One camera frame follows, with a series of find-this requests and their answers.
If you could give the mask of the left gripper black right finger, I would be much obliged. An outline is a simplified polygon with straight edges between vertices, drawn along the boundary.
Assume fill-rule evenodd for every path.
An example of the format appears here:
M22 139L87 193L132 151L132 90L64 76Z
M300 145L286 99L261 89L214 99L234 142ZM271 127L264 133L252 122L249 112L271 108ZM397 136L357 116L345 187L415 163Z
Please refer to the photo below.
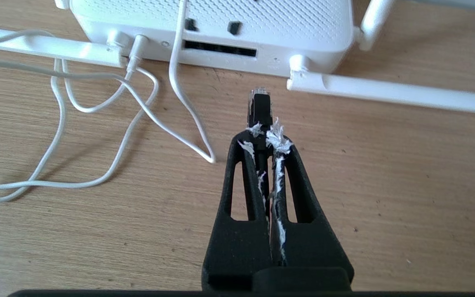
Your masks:
M274 290L350 290L354 268L332 230L293 143L269 133L273 147L270 240Z

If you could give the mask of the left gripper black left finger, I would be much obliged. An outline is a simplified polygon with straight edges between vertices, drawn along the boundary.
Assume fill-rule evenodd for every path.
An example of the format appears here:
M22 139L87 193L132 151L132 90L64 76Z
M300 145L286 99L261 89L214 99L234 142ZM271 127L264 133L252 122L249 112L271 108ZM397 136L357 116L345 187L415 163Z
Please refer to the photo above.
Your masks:
M270 225L256 166L254 138L244 130L230 142L221 200L202 265L203 290L252 290L253 275L272 264ZM232 218L235 168L241 164L246 221Z

